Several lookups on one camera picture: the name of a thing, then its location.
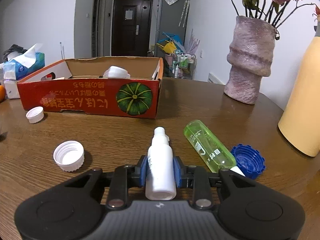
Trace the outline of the green transparent spray bottle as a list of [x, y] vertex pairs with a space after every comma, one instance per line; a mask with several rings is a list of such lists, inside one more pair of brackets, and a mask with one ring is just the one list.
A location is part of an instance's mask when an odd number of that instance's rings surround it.
[[225, 145], [200, 120], [189, 122], [184, 136], [213, 173], [226, 168], [244, 176], [236, 165], [236, 159]]

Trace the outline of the white spray bottle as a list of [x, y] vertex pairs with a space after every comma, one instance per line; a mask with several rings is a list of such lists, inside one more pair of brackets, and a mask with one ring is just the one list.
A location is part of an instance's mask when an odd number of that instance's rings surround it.
[[172, 200], [176, 197], [173, 152], [163, 127], [154, 130], [148, 149], [148, 171], [145, 196], [149, 200]]

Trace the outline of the blue ridged bottle cap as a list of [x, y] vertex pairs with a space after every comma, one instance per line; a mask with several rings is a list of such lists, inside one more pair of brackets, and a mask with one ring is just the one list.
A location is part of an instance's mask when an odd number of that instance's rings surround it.
[[231, 149], [237, 167], [250, 179], [257, 179], [266, 169], [265, 159], [251, 145], [238, 144]]

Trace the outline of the white ridged cap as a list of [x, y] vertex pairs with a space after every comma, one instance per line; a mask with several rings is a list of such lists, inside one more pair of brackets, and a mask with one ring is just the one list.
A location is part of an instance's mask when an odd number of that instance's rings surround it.
[[61, 170], [74, 172], [84, 164], [84, 147], [78, 141], [65, 141], [54, 150], [53, 159]]

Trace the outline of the white tape roll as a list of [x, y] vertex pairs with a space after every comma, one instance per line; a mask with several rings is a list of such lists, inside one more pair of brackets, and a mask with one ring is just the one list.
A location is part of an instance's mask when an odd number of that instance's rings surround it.
[[103, 73], [105, 79], [130, 79], [130, 77], [127, 70], [117, 66], [111, 66]]

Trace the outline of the white small cap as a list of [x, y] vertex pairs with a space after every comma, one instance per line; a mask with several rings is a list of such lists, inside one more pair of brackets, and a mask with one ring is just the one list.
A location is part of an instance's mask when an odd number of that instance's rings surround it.
[[31, 124], [38, 123], [44, 118], [44, 109], [42, 106], [34, 107], [25, 116]]

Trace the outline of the red cardboard pumpkin box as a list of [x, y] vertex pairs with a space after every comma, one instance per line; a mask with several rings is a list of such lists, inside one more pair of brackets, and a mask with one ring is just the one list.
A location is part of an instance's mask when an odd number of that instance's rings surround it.
[[[111, 66], [127, 70], [130, 79], [105, 79]], [[105, 56], [65, 59], [17, 83], [25, 110], [82, 111], [86, 114], [154, 119], [163, 77], [158, 57]]]

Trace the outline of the cream thermos jug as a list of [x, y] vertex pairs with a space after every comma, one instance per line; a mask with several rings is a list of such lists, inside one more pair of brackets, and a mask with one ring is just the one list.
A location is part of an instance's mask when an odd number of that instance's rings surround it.
[[303, 56], [278, 128], [300, 152], [310, 157], [319, 153], [319, 27]]

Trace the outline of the pink textured vase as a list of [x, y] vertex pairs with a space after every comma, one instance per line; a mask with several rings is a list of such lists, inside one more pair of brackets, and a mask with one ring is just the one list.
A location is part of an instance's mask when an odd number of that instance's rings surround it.
[[236, 101], [253, 105], [261, 79], [271, 75], [277, 30], [258, 18], [237, 16], [227, 61], [231, 64], [224, 93]]

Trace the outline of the orange fruit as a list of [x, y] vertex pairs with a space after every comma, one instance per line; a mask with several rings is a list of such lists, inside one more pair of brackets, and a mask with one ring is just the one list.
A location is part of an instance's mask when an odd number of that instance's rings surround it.
[[6, 90], [3, 85], [0, 85], [0, 102], [2, 102], [6, 97]]

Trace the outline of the blue tissue pack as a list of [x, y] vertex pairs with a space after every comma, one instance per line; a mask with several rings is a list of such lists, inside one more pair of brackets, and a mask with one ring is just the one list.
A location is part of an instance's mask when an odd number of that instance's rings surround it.
[[36, 43], [23, 54], [17, 55], [3, 64], [5, 80], [20, 80], [45, 66], [42, 44]]

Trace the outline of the dark brown entrance door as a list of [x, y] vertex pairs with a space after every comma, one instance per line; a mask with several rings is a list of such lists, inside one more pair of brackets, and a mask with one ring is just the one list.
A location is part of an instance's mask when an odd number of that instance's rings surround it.
[[153, 0], [113, 0], [112, 56], [142, 56], [149, 51]]

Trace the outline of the black headset on container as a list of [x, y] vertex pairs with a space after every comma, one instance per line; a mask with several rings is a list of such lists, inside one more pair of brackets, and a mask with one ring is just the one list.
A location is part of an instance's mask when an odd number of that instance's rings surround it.
[[24, 54], [26, 51], [27, 50], [24, 49], [23, 47], [13, 44], [9, 49], [4, 51], [3, 61], [4, 62], [10, 61], [15, 57]]

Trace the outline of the grey refrigerator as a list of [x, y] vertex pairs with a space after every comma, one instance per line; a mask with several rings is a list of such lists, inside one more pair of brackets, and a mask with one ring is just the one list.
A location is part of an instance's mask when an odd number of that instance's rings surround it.
[[167, 35], [176, 35], [180, 39], [180, 44], [184, 45], [185, 29], [187, 25], [187, 6], [189, 0], [159, 0], [156, 37], [155, 37], [155, 57], [164, 57], [164, 52], [157, 43], [165, 45], [162, 40]]

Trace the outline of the white board against wall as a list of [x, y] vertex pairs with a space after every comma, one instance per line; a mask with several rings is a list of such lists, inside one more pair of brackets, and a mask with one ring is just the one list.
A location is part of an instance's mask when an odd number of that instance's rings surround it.
[[212, 73], [208, 74], [208, 82], [224, 85], [223, 82], [221, 82], [216, 76], [214, 76]]

